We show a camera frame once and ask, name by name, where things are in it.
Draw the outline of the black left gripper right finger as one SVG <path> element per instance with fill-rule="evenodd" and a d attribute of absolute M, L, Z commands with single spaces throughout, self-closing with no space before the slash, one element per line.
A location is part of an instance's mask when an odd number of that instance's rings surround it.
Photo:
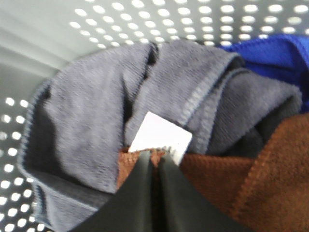
<path fill-rule="evenodd" d="M 159 177 L 169 232 L 250 232 L 196 191 L 169 152 L 160 159 Z"/>

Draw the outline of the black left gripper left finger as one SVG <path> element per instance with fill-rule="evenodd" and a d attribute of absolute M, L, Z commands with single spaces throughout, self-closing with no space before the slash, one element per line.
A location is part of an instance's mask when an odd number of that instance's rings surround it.
<path fill-rule="evenodd" d="M 151 232 L 151 150 L 119 155 L 117 192 L 72 232 Z"/>

